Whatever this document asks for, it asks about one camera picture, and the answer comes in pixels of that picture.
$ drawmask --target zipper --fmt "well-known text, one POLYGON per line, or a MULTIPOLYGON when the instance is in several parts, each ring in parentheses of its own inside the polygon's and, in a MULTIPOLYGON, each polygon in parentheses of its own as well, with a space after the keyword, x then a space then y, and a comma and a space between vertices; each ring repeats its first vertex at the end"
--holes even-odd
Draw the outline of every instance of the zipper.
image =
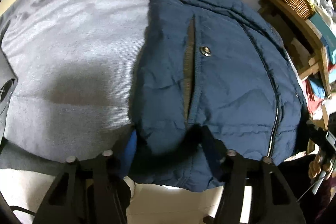
POLYGON ((250 39, 253 47, 255 48, 256 52, 259 55, 260 60, 262 61, 262 64, 264 65, 264 68, 267 72, 267 76, 269 78, 269 81, 271 82, 271 86, 272 89, 274 91, 274 96, 275 96, 275 100, 276 100, 276 111, 275 111, 275 118, 274 118, 274 124, 272 127, 272 131, 271 131, 271 137, 269 139, 269 144, 268 144, 268 152, 267 152, 267 157, 271 158, 272 153, 273 153, 273 147, 274 147, 274 138, 275 138, 275 134, 277 133, 277 129, 278 129, 278 124, 279 124, 279 109, 280 109, 280 104, 279 104, 279 98, 278 98, 278 94, 277 94, 277 89, 276 89, 276 85, 274 82, 274 78, 271 76, 269 70, 267 69, 267 65, 265 63, 265 60, 263 59, 260 50, 258 49, 258 47, 256 46, 256 43, 253 39, 253 37, 249 36, 246 29, 244 28, 244 26, 242 24, 239 24, 242 29, 244 30, 244 32, 246 33, 246 35, 248 36, 248 38, 250 39))

